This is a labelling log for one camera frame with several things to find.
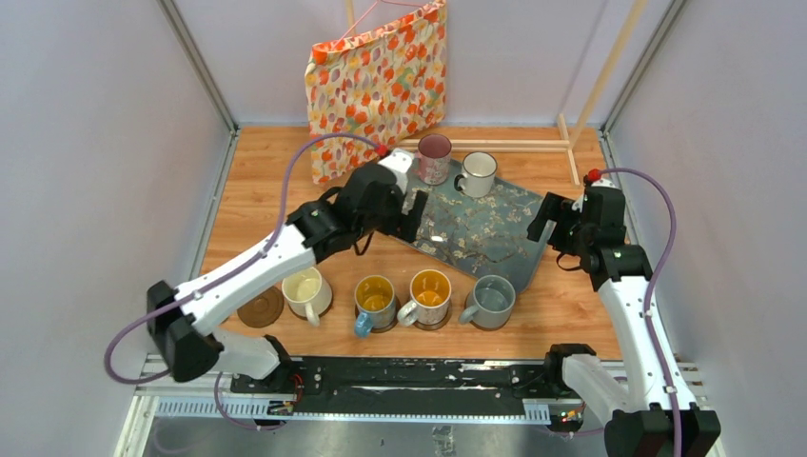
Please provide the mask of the blue butterfly mug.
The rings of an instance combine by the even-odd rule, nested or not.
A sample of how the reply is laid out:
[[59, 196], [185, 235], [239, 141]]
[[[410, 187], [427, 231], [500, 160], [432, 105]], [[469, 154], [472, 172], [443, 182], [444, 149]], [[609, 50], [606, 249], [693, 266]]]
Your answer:
[[[362, 279], [354, 289], [355, 307], [366, 311], [383, 311], [398, 301], [392, 283], [384, 276], [371, 275]], [[389, 314], [373, 318], [374, 327], [384, 327], [391, 319]]]

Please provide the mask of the white floral mug yellow inside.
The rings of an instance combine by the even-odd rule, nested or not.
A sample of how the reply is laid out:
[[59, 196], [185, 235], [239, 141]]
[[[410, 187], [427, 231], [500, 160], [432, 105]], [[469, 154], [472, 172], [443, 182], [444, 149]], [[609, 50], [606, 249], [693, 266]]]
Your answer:
[[435, 324], [451, 315], [452, 286], [448, 277], [435, 269], [416, 273], [409, 283], [409, 300], [397, 313], [398, 322], [411, 327], [416, 321]]

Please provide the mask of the cream ribbed mug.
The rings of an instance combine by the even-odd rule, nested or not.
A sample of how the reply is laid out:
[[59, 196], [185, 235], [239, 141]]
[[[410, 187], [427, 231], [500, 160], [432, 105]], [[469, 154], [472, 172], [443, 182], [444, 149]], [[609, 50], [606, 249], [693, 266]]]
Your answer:
[[330, 284], [316, 268], [307, 268], [286, 277], [281, 291], [292, 312], [305, 313], [313, 327], [321, 324], [319, 314], [333, 298]]

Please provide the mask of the grey ceramic mug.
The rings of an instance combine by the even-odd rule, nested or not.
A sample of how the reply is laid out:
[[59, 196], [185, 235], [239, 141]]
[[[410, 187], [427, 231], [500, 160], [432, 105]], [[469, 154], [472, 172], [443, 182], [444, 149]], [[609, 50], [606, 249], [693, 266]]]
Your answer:
[[508, 322], [517, 293], [513, 285], [499, 275], [485, 275], [468, 293], [458, 321], [485, 331], [502, 328]]

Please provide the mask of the brown round coaster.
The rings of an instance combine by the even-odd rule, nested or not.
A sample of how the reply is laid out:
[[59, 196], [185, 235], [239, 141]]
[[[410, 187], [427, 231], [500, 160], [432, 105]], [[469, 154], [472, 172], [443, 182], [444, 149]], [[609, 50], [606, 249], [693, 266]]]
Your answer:
[[[365, 338], [371, 333], [384, 333], [390, 331], [394, 327], [398, 325], [397, 320], [397, 313], [401, 308], [401, 304], [396, 301], [395, 304], [385, 308], [383, 311], [366, 311], [360, 306], [356, 306], [355, 316], [356, 321], [354, 324], [354, 332], [360, 338]], [[389, 323], [384, 327], [374, 327], [373, 318], [381, 316], [384, 317], [386, 314], [391, 316]]]
[[[322, 312], [319, 314], [319, 317], [322, 318], [323, 316], [328, 314], [331, 311], [331, 309], [333, 308], [333, 304], [334, 304], [334, 300], [333, 300], [333, 298], [331, 298], [328, 306], [322, 310]], [[304, 321], [307, 320], [307, 315], [305, 313], [295, 313], [295, 316], [297, 318], [299, 318], [299, 319], [304, 320]]]
[[285, 307], [285, 299], [276, 287], [265, 290], [237, 310], [237, 316], [250, 328], [265, 328], [277, 321]]
[[416, 321], [413, 324], [413, 326], [415, 328], [418, 328], [418, 329], [421, 329], [421, 330], [424, 330], [424, 331], [435, 331], [435, 330], [438, 330], [440, 328], [443, 328], [450, 321], [450, 319], [451, 319], [451, 316], [449, 314], [445, 314], [445, 316], [442, 318], [442, 320], [435, 323], [435, 324], [424, 324], [424, 323], [422, 323], [420, 321]]

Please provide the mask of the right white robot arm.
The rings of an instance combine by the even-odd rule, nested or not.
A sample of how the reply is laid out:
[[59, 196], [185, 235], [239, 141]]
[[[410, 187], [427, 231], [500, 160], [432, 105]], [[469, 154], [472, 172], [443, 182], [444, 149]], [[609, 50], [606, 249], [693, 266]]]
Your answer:
[[545, 361], [549, 393], [574, 391], [604, 426], [610, 456], [705, 456], [721, 426], [682, 377], [650, 289], [655, 272], [645, 250], [628, 244], [625, 197], [609, 181], [576, 200], [548, 193], [527, 229], [560, 255], [574, 256], [590, 278], [617, 334], [625, 383], [617, 381], [586, 344], [558, 344]]

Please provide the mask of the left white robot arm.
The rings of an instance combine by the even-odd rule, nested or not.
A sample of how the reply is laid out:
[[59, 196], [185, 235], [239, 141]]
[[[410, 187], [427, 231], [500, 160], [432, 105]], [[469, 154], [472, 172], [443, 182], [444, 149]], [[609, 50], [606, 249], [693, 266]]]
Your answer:
[[335, 253], [357, 249], [375, 232], [413, 241], [427, 195], [417, 192], [412, 209], [404, 210], [412, 165], [412, 155], [396, 149], [355, 169], [344, 186], [302, 204], [267, 239], [221, 267], [176, 288], [164, 281], [152, 285], [148, 334], [167, 374], [189, 382], [228, 361], [265, 391], [284, 391], [292, 370], [279, 359], [275, 338], [245, 338], [219, 326], [267, 288]]

